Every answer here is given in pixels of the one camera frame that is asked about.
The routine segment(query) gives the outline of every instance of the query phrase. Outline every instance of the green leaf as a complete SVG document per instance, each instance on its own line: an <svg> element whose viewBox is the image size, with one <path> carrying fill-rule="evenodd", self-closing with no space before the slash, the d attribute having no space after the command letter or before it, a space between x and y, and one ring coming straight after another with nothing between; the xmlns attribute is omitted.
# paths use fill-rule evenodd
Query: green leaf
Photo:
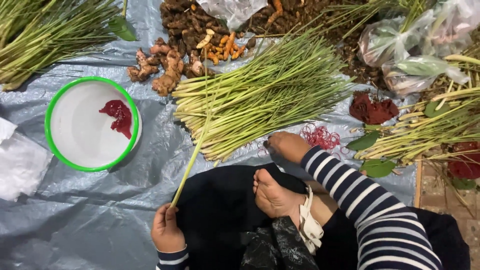
<svg viewBox="0 0 480 270"><path fill-rule="evenodd" d="M117 35L119 38L126 41L136 41L137 37L135 35L135 28L131 23L129 23L124 17L116 16L113 17L109 22L108 26L110 30Z"/></svg>
<svg viewBox="0 0 480 270"><path fill-rule="evenodd" d="M364 127L364 128L365 128L366 130L377 130L377 129L381 128L381 127L382 127L382 125L367 125L367 124L365 124L365 127Z"/></svg>
<svg viewBox="0 0 480 270"><path fill-rule="evenodd" d="M433 118L439 115L442 115L450 110L450 106L446 103L439 110L435 110L435 108L440 104L440 101L430 102L425 107L425 111L423 112L427 117Z"/></svg>
<svg viewBox="0 0 480 270"><path fill-rule="evenodd" d="M380 178L389 175L395 166L396 163L389 160L367 160L362 164L359 171L366 171L369 177Z"/></svg>
<svg viewBox="0 0 480 270"><path fill-rule="evenodd" d="M459 190L472 190L477 187L475 179L452 179L452 185Z"/></svg>
<svg viewBox="0 0 480 270"><path fill-rule="evenodd" d="M347 144L347 148L350 150L356 150L356 151L367 149L370 146L374 145L374 143L377 141L379 136L380 136L380 133L378 131L372 131L367 135L364 135L354 141L351 141L349 144Z"/></svg>

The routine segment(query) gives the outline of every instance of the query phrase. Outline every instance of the clear plastic bag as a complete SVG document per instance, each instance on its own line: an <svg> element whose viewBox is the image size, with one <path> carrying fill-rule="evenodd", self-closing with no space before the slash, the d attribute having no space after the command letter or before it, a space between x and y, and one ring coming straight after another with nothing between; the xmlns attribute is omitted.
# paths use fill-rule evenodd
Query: clear plastic bag
<svg viewBox="0 0 480 270"><path fill-rule="evenodd" d="M268 5L267 0L197 0L197 3L210 16L225 20L231 32Z"/></svg>
<svg viewBox="0 0 480 270"><path fill-rule="evenodd" d="M459 68L428 55L408 57L397 63L390 60L382 65L382 71L388 89L401 97L427 89L443 73L458 84L470 80Z"/></svg>
<svg viewBox="0 0 480 270"><path fill-rule="evenodd" d="M423 40L425 55L460 54L472 44L470 33L480 24L479 0L447 0L434 10L435 21Z"/></svg>
<svg viewBox="0 0 480 270"><path fill-rule="evenodd" d="M404 17L382 20L368 25L359 40L358 57L371 67L381 67L390 59L406 59L408 51L418 45L433 22L433 10L424 12L406 31L400 33Z"/></svg>

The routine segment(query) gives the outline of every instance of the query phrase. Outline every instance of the red paste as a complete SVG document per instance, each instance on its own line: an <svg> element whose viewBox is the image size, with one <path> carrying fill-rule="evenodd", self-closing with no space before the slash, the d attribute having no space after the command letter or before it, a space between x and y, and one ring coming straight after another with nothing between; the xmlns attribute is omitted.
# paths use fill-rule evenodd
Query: red paste
<svg viewBox="0 0 480 270"><path fill-rule="evenodd" d="M460 179L477 179L480 178L480 142L466 142L453 144L453 152L473 151L465 155L459 155L459 160L448 162L448 170L450 173Z"/></svg>
<svg viewBox="0 0 480 270"><path fill-rule="evenodd" d="M371 102L367 93L354 94L350 115L369 125L383 124L400 112L391 99Z"/></svg>
<svg viewBox="0 0 480 270"><path fill-rule="evenodd" d="M123 133L127 139L131 139L130 126L132 125L132 113L121 100L110 100L99 112L117 118L110 128L113 130L117 129L117 131Z"/></svg>

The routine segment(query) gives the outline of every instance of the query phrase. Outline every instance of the toe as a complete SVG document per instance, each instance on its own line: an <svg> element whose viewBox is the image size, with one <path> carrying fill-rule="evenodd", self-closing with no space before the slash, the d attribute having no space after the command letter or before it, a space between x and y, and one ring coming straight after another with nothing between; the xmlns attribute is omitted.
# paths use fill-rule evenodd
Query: toe
<svg viewBox="0 0 480 270"><path fill-rule="evenodd" d="M265 169L259 170L257 173L257 177L258 182L263 183L266 186L278 184L275 179L273 179L273 177L270 175L270 173Z"/></svg>

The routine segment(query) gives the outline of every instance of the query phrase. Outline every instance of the white bowl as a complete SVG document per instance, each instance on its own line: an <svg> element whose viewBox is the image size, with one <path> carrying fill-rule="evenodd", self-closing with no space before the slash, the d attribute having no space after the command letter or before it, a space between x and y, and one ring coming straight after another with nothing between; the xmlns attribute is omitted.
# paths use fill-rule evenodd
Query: white bowl
<svg viewBox="0 0 480 270"><path fill-rule="evenodd" d="M121 100L132 113L128 139L112 130L116 120L99 110ZM53 97L45 115L45 137L52 153L84 172L108 169L135 147L142 134L142 117L130 95L117 83L101 77L83 77L65 85Z"/></svg>

